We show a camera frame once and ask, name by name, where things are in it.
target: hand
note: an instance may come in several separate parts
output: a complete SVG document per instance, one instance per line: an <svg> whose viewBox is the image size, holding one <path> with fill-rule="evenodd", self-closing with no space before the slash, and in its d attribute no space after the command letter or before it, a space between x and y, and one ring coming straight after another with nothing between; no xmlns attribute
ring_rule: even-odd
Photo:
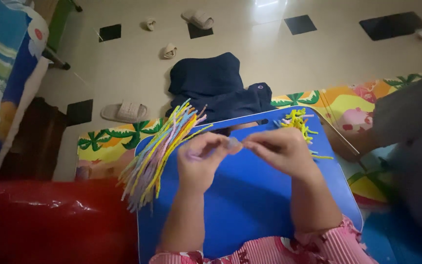
<svg viewBox="0 0 422 264"><path fill-rule="evenodd" d="M249 135L243 146L264 159L278 171L304 179L319 171L312 159L302 133L297 128L280 128Z"/></svg>
<svg viewBox="0 0 422 264"><path fill-rule="evenodd" d="M208 132L179 148L179 189L182 192L204 194L211 186L221 161L227 154L235 154L242 149L240 143L228 149L228 142L228 137Z"/></svg>

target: person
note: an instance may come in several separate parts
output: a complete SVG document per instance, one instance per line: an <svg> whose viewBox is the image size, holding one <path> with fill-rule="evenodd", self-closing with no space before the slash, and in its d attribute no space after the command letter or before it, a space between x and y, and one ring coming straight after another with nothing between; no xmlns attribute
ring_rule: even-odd
<svg viewBox="0 0 422 264"><path fill-rule="evenodd" d="M325 132L333 151L350 162L376 148L396 144L389 155L389 167L403 204L422 228L422 79L378 99L372 128L355 134L339 130L358 155L328 129Z"/></svg>
<svg viewBox="0 0 422 264"><path fill-rule="evenodd" d="M364 252L360 232L333 200L298 129L254 133L239 146L228 147L227 143L226 136L208 132L179 148L179 188L150 264L377 263ZM292 177L290 207L295 238L249 241L233 254L210 262L202 253L204 193L211 186L220 162L242 147ZM201 159L190 159L187 154L190 152L200 153Z"/></svg>

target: blue lap tray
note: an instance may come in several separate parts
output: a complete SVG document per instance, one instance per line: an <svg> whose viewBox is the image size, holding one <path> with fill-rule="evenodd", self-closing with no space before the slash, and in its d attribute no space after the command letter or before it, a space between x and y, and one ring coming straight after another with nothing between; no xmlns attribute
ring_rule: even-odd
<svg viewBox="0 0 422 264"><path fill-rule="evenodd" d="M231 136L241 141L249 134L276 129L273 120L280 120L292 109L301 108L297 106L221 121L214 123L209 130L268 120L266 124L233 131ZM315 114L310 108L306 108L306 112ZM313 135L313 144L309 148L318 151L319 155L334 156L317 115L309 117L306 124L312 131L319 132ZM138 144L137 154L151 139L152 137L145 138ZM154 255L162 226L178 188L176 150L170 155L162 174L160 195L154 200L153 213L150 211L150 205L137 213L139 255L140 263L143 264L148 263ZM362 218L359 208L337 160L315 161L341 211L353 221L358 230L361 230ZM261 237L292 238L294 227L289 213L290 198L289 176L276 171L247 149L227 156L216 171L211 188L204 195L204 255L211 259L230 255L244 242Z"/></svg>

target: floor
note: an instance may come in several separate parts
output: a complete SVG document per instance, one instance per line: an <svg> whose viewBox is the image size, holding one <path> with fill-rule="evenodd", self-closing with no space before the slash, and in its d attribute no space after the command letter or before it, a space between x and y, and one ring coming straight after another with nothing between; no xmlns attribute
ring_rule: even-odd
<svg viewBox="0 0 422 264"><path fill-rule="evenodd" d="M69 126L62 139L54 180L72 180L76 142L82 132L117 126L103 120L103 106L133 100L157 118L168 109L169 71L183 58L232 52L241 62L244 86L266 82L273 95L329 88L422 72L422 40L415 35L372 41L359 21L414 11L416 0L78 0L58 54L68 71L50 69L38 93L66 113L72 103L93 99L92 121ZM190 39L180 14L202 9L213 34ZM316 30L293 35L284 19L308 15ZM146 16L156 19L145 31ZM121 38L99 42L99 29L121 24ZM163 60L167 43L177 56Z"/></svg>

